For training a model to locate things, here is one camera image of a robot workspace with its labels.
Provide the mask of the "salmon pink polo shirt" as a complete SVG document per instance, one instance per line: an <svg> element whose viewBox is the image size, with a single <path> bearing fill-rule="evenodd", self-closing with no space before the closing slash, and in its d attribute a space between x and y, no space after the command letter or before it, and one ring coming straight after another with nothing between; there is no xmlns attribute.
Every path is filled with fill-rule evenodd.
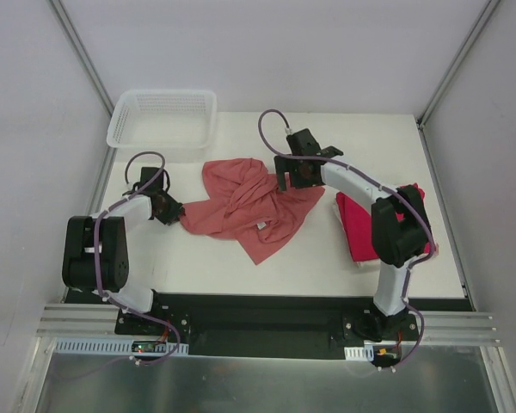
<svg viewBox="0 0 516 413"><path fill-rule="evenodd" d="M202 180L209 198L184 205L182 226L238 241L256 265L292 240L324 194L322 187L280 190L276 175L253 158L206 162Z"/></svg>

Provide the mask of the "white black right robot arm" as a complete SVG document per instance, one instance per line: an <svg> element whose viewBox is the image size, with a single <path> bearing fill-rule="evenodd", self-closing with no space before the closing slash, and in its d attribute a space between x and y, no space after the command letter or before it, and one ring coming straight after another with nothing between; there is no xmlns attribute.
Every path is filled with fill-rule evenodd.
<svg viewBox="0 0 516 413"><path fill-rule="evenodd" d="M390 339L401 328L397 316L407 307L407 290L412 267L426 260L426 247L434 252L434 241L421 191L413 184L384 185L340 156L296 156L276 152L274 157L279 188L286 190L285 175L294 177L305 164L311 172L304 187L328 186L355 201L371 216L372 247L381 261L378 288L370 317L372 334Z"/></svg>

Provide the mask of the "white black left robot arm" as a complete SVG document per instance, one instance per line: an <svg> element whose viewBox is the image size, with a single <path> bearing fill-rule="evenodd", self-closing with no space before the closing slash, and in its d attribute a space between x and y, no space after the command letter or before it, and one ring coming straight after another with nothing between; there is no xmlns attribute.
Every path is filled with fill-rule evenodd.
<svg viewBox="0 0 516 413"><path fill-rule="evenodd" d="M134 323L147 335L158 333L164 314L154 305L155 292L129 281L127 235L147 221L163 225L179 221L183 205L163 190L126 194L101 213L68 220L62 280L81 292L90 292L123 311L135 311Z"/></svg>

